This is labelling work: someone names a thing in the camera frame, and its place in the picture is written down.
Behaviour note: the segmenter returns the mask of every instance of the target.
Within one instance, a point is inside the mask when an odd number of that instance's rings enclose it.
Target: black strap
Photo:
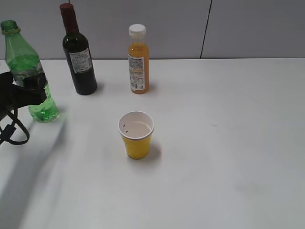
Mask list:
[[[30,138],[30,134],[28,132],[28,130],[25,128],[25,126],[22,124],[22,122],[17,118],[18,116],[18,109],[16,107],[14,107],[14,114],[12,114],[11,111],[6,110],[7,115],[12,119],[12,123],[10,125],[7,125],[4,130],[2,130],[0,128],[0,144],[3,143],[4,141],[9,142],[13,145],[22,145],[25,144],[29,141]],[[23,140],[23,141],[14,141],[11,140],[11,136],[13,135],[13,133],[16,130],[15,124],[17,124],[20,129],[25,133],[27,139]]]

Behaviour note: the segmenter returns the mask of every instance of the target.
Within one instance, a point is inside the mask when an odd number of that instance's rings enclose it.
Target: cup rim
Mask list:
[[[143,113],[143,114],[147,115],[147,116],[152,120],[152,129],[150,130],[150,132],[149,132],[148,134],[146,134],[146,135],[144,135],[144,136],[142,136],[142,137],[128,137],[126,134],[124,134],[124,133],[120,130],[120,121],[121,121],[121,119],[122,119],[125,115],[128,115],[128,114],[133,113],[133,112],[140,112],[140,113]],[[129,140],[139,141],[139,140],[142,140],[142,139],[147,138],[149,135],[151,135],[151,134],[153,133],[153,130],[154,130],[154,121],[153,121],[153,118],[152,118],[148,113],[146,113],[146,112],[144,112],[144,111],[130,111],[130,112],[127,112],[127,113],[125,113],[125,114],[123,114],[123,115],[121,116],[121,118],[119,119],[119,122],[118,122],[118,129],[119,129],[120,134],[121,134],[123,137],[125,137],[125,138],[127,138],[127,139],[129,139]]]

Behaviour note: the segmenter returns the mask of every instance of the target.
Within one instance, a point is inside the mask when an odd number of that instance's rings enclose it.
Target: green plastic bottle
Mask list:
[[[19,86],[23,86],[23,79],[33,77],[43,72],[37,52],[27,43],[20,34],[20,28],[15,21],[1,23],[2,34],[5,35],[6,64]],[[49,85],[45,87],[47,99],[40,105],[30,105],[32,117],[40,122],[48,122],[58,115],[58,110],[51,97]]]

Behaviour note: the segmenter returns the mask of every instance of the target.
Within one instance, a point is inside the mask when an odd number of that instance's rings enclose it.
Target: bottle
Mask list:
[[[129,27],[129,36],[132,43],[129,47],[128,61],[131,91],[135,94],[144,94],[149,89],[149,50],[144,42],[146,28],[135,24]]]
[[[20,34],[20,28],[15,21],[3,21],[1,29],[2,34],[5,35],[6,63],[16,84],[23,86],[23,79],[34,77],[43,72],[39,56]],[[45,87],[45,92],[47,99],[43,103],[29,106],[31,116],[41,122],[51,121],[58,115],[48,84]]]
[[[62,45],[74,87],[78,94],[92,94],[96,90],[96,80],[88,41],[78,30],[73,5],[64,3],[60,9],[67,33],[63,38]]]

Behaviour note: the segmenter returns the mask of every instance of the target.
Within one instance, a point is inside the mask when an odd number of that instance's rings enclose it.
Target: bottle label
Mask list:
[[[81,52],[69,53],[74,73],[83,73],[92,68],[92,60],[89,48]]]
[[[130,84],[133,91],[145,89],[144,57],[128,55]]]
[[[23,87],[23,79],[33,77],[43,72],[42,65],[39,62],[35,67],[24,70],[24,71],[10,71],[16,81],[17,85]]]

